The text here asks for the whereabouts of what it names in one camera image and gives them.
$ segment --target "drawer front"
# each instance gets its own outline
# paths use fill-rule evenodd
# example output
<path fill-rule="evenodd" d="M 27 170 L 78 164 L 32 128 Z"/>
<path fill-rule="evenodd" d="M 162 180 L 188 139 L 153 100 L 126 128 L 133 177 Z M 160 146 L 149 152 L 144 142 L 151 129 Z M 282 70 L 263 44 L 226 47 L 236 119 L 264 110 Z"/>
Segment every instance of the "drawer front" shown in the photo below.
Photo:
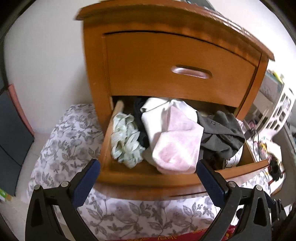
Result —
<path fill-rule="evenodd" d="M 112 95 L 184 98 L 238 107 L 255 70 L 225 49 L 184 36 L 129 32 L 106 35 L 105 41 Z"/>

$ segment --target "floor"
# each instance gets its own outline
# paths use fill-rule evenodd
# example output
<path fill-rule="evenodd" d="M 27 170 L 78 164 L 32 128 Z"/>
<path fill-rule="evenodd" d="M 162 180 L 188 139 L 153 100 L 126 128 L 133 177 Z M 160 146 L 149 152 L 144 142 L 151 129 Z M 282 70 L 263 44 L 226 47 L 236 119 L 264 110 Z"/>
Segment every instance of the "floor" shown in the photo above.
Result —
<path fill-rule="evenodd" d="M 16 196 L 11 201 L 0 202 L 0 213 L 20 241 L 25 240 L 25 224 L 29 206 L 26 198 L 27 185 L 34 165 L 48 137 L 49 134 L 35 133 L 35 142 L 32 144 L 20 172 Z"/>

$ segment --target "silver bolt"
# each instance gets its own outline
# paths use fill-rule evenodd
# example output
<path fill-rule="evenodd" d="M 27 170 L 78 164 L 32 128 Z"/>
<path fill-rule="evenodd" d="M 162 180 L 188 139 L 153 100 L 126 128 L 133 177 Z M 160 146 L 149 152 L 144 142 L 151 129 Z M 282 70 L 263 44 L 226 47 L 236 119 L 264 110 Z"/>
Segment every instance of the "silver bolt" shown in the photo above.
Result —
<path fill-rule="evenodd" d="M 233 182 L 233 181 L 229 181 L 229 182 L 228 182 L 228 185 L 229 185 L 230 187 L 234 188 L 237 184 L 236 184 L 235 182 Z"/>
<path fill-rule="evenodd" d="M 258 191 L 262 191 L 262 187 L 261 187 L 260 185 L 256 185 L 256 189 L 257 189 Z"/>
<path fill-rule="evenodd" d="M 67 181 L 63 181 L 63 182 L 61 183 L 61 186 L 62 186 L 63 188 L 67 187 L 68 185 L 69 185 L 69 182 L 67 182 Z"/>
<path fill-rule="evenodd" d="M 39 184 L 37 184 L 37 185 L 34 186 L 34 190 L 38 190 L 39 188 L 40 188 L 40 185 Z"/>

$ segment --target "drawer handle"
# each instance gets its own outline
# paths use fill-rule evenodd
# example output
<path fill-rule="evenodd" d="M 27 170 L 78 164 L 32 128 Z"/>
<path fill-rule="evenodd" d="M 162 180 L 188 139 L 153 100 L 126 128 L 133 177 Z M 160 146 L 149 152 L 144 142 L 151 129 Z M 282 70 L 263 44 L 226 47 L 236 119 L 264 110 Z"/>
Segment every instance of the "drawer handle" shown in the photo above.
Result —
<path fill-rule="evenodd" d="M 201 79 L 210 79 L 213 77 L 212 73 L 206 69 L 200 69 L 188 65 L 175 65 L 171 68 L 172 72 L 176 74 L 189 75 Z"/>

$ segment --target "drawer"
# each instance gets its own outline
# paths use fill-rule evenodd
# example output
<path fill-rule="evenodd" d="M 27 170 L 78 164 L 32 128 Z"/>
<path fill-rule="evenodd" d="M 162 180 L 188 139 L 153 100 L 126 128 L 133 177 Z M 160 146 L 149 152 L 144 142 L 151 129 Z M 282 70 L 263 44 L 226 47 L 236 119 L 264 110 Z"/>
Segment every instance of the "drawer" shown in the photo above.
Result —
<path fill-rule="evenodd" d="M 109 123 L 99 157 L 101 172 L 95 188 L 101 193 L 116 198 L 134 200 L 169 200 L 179 196 L 204 194 L 196 174 L 163 175 L 145 160 L 129 169 L 111 157 L 111 134 L 113 116 L 122 112 L 124 103 L 119 100 Z M 254 162 L 248 145 L 245 143 L 239 165 L 233 168 L 219 170 L 226 180 L 242 184 L 268 166 L 268 161 Z"/>
<path fill-rule="evenodd" d="M 106 35 L 105 41 L 113 96 L 163 96 L 238 107 L 255 71 L 228 50 L 189 37 L 126 32 Z"/>

